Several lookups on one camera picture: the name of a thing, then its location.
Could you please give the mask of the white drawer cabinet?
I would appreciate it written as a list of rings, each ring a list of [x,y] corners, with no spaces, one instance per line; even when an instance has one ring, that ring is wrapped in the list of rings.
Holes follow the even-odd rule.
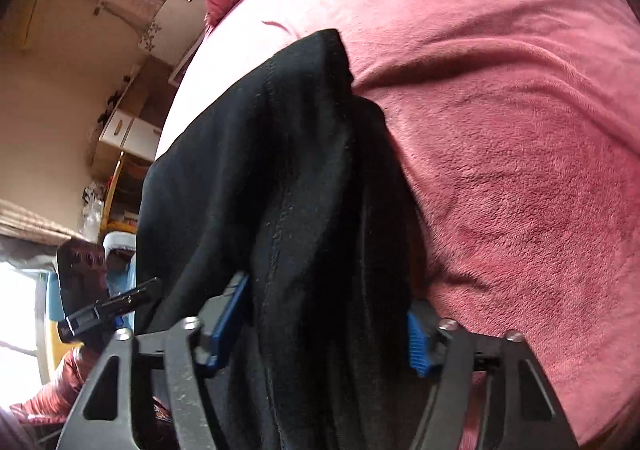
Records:
[[[143,161],[153,162],[161,134],[162,130],[159,127],[122,110],[115,110],[99,140]]]

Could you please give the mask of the pink bed blanket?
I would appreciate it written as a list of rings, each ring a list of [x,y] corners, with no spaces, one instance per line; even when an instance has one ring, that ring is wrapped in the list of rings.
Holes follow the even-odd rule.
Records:
[[[521,330],[579,444],[639,444],[639,22],[627,0],[241,0],[207,32],[167,150],[232,83],[341,33],[430,226],[435,304]]]

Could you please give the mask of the black pants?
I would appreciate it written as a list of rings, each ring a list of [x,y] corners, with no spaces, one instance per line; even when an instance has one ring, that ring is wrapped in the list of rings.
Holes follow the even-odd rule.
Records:
[[[228,446],[405,449],[428,395],[407,319],[426,266],[384,113],[324,30],[234,83],[152,165],[137,272],[165,294],[137,327],[168,329],[247,274],[240,336],[205,383]]]

